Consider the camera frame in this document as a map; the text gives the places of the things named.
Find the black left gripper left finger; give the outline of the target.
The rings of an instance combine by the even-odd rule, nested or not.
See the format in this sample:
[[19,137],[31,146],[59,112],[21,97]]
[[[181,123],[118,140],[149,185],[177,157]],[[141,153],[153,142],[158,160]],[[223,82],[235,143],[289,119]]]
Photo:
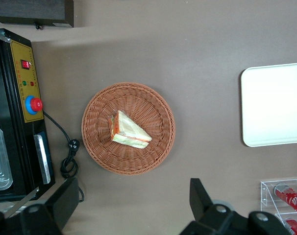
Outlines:
[[61,235],[79,204],[78,180],[67,179],[43,204],[28,206],[20,214],[24,235]]

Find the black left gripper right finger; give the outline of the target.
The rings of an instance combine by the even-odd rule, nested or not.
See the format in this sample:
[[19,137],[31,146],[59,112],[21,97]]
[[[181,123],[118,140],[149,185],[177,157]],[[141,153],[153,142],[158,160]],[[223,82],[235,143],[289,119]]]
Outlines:
[[195,221],[219,220],[229,216],[233,210],[222,203],[214,203],[199,178],[190,179],[190,207]]

